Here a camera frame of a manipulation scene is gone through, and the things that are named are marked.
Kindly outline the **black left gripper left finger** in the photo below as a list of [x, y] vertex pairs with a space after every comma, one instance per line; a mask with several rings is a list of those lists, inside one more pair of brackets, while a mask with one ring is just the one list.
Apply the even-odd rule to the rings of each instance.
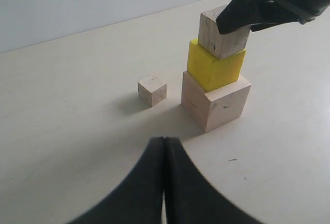
[[165, 139], [150, 139], [124, 180], [70, 223], [161, 223], [164, 153]]

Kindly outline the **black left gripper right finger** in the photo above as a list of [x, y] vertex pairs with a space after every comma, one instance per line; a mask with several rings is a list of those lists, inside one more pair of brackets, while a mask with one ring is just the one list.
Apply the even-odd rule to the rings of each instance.
[[219, 193], [199, 172], [178, 138], [165, 139], [167, 223], [260, 223]]

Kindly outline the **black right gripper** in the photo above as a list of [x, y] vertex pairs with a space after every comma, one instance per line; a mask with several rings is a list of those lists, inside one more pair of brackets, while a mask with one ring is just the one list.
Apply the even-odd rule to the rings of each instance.
[[216, 24], [222, 35], [246, 26], [256, 32], [286, 23], [311, 22], [328, 6], [329, 0], [231, 0]]

